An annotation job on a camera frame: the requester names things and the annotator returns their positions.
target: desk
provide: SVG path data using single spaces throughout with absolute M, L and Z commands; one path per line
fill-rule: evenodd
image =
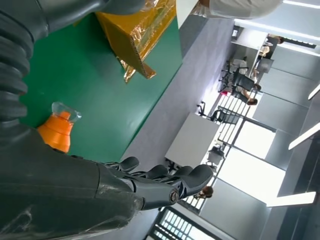
M 177 27 L 180 29 L 198 0 L 177 0 Z
M 213 121 L 189 113 L 165 158 L 180 166 L 195 168 L 207 154 L 218 128 Z
M 250 77 L 256 65 L 260 48 L 267 36 L 266 32 L 244 28 L 237 40 L 231 42 L 239 46 L 237 51 L 241 52 L 238 53 L 239 55 L 243 55 L 235 58 L 242 59 L 244 56 L 247 56 L 248 67 L 249 68 L 247 76 Z
M 38 127 L 63 102 L 82 113 L 71 133 L 70 154 L 118 162 L 182 63 L 174 19 L 146 58 L 157 75 L 136 73 L 129 84 L 94 14 L 37 42 L 26 77 L 25 124 Z

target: computer monitor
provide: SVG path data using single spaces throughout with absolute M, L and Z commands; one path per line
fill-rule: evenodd
M 272 59 L 263 58 L 261 59 L 257 67 L 257 70 L 262 73 L 269 73 L 271 66 L 272 65 Z

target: white shirt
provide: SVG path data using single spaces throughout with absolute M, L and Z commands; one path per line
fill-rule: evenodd
M 268 15 L 283 0 L 210 0 L 210 8 L 197 4 L 194 15 L 205 18 L 254 19 Z

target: fluorescent light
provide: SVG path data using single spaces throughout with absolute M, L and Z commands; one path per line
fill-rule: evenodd
M 296 147 L 296 146 L 297 146 L 297 145 L 299 145 L 299 144 L 300 144 L 300 143 L 302 143 L 302 142 L 303 142 L 303 141 L 305 141 L 305 140 L 306 140 L 306 139 L 308 139 L 308 138 L 309 138 L 309 137 L 315 134 L 316 132 L 318 132 L 319 130 L 320 130 L 320 122 L 318 122 L 315 126 L 313 126 L 313 127 L 310 128 L 310 129 L 309 129 L 308 131 L 302 134 L 301 136 L 299 136 L 298 138 L 294 140 L 293 142 L 291 142 L 289 145 L 289 148 L 288 149 L 289 150 L 291 150 L 291 149 L 293 149 L 293 148 L 294 148 L 294 147 Z
M 297 2 L 297 1 L 284 0 L 283 3 L 300 6 L 300 7 L 312 8 L 312 9 L 320 9 L 320 5 L 313 5 L 313 4 L 308 4 L 308 3 L 303 3 L 303 2 Z
M 287 29 L 283 29 L 283 28 L 279 28 L 275 26 L 266 25 L 266 24 L 257 23 L 257 22 L 254 22 L 251 20 L 243 20 L 243 19 L 237 18 L 235 20 L 235 22 L 245 24 L 245 25 L 251 25 L 251 26 L 257 27 L 257 28 L 263 28 L 263 29 L 269 30 L 270 32 L 279 32 L 283 34 L 289 34 L 289 35 L 294 35 L 294 36 L 299 36 L 302 38 L 311 39 L 312 40 L 311 42 L 320 41 L 320 37 L 317 37 L 317 36 L 308 35 L 308 34 L 304 34 L 304 33 L 300 33 L 297 31 L 287 30 Z
M 312 204 L 315 202 L 316 192 L 306 192 L 300 194 L 294 194 L 289 196 L 275 197 L 269 201 L 266 207 L 280 207 L 280 206 L 292 206 L 302 204 Z
M 310 100 L 310 99 L 313 98 L 313 96 L 315 96 L 315 94 L 317 94 L 318 91 L 320 91 L 320 84 L 318 85 L 316 88 L 315 88 L 313 91 L 312 91 L 309 95 L 308 100 Z

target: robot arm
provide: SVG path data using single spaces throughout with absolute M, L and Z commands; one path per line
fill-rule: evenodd
M 128 5 L 119 3 L 128 2 Z M 201 165 L 155 181 L 45 145 L 19 101 L 34 44 L 87 14 L 130 14 L 145 0 L 0 0 L 0 239 L 42 240 L 112 230 L 140 210 L 175 204 L 212 177 Z

